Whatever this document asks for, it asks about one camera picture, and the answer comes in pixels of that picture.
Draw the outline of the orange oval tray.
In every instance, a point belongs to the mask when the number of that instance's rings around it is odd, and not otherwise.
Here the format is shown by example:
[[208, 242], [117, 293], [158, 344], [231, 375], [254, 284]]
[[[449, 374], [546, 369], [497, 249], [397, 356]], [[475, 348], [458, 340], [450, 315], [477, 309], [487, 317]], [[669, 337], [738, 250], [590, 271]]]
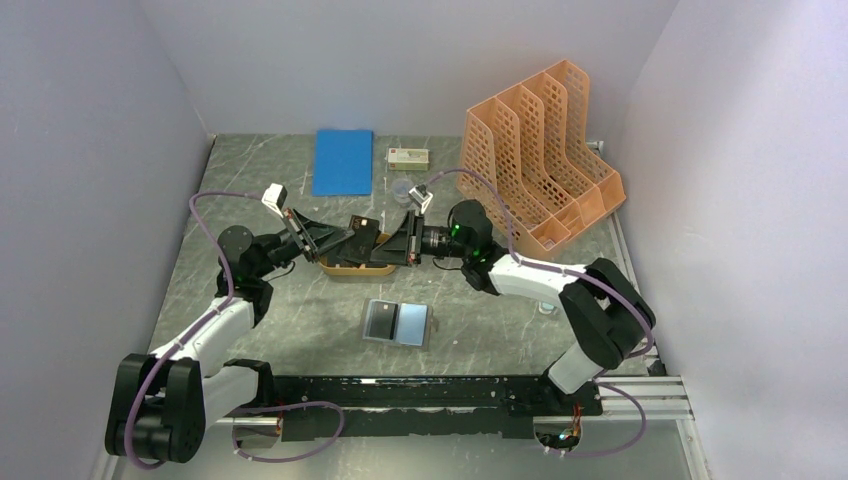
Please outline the orange oval tray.
[[383, 267], [367, 265], [342, 266], [339, 263], [332, 263], [330, 257], [322, 257], [318, 265], [326, 275], [331, 277], [384, 277], [396, 270], [395, 265]]

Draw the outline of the black VIP card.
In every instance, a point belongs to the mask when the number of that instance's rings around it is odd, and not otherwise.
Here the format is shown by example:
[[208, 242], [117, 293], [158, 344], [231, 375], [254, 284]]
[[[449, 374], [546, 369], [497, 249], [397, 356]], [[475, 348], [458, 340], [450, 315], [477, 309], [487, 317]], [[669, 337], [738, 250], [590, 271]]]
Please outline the black VIP card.
[[364, 310], [363, 337], [368, 340], [395, 339], [400, 305], [396, 302], [372, 299]]

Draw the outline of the grey card holder wallet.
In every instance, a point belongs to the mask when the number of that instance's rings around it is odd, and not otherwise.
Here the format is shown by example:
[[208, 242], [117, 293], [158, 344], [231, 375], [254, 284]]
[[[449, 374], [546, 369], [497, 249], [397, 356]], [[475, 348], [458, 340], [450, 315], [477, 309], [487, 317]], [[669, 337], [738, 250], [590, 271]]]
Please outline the grey card holder wallet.
[[362, 308], [360, 337], [368, 342], [426, 350], [435, 324], [430, 305], [368, 299]]

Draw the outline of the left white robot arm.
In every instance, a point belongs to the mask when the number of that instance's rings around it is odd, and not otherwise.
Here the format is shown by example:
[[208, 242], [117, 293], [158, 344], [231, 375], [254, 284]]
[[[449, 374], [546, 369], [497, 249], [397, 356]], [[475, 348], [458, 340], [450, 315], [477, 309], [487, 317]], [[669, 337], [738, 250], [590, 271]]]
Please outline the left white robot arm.
[[261, 416], [278, 406], [269, 363], [224, 356], [268, 312], [273, 288], [266, 275], [297, 257], [315, 262], [352, 236], [294, 209], [283, 210], [282, 221], [277, 234], [225, 229], [217, 239], [222, 270], [207, 310], [160, 348], [120, 362], [104, 435], [108, 454], [143, 469], [186, 463], [218, 420], [232, 412]]

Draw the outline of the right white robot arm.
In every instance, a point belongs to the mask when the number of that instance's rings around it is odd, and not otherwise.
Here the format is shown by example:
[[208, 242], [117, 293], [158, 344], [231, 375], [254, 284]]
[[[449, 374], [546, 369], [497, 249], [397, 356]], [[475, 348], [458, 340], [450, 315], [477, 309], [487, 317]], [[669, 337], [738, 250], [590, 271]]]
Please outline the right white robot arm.
[[376, 263], [404, 266], [424, 256], [460, 259], [460, 271], [476, 291], [526, 297], [563, 311], [575, 342], [545, 371], [539, 398], [550, 413], [565, 413], [585, 383], [618, 368], [639, 345], [651, 345], [655, 315], [612, 261], [573, 266], [514, 253], [494, 240], [493, 223], [477, 200], [456, 204], [444, 227], [430, 226], [410, 210], [370, 253]]

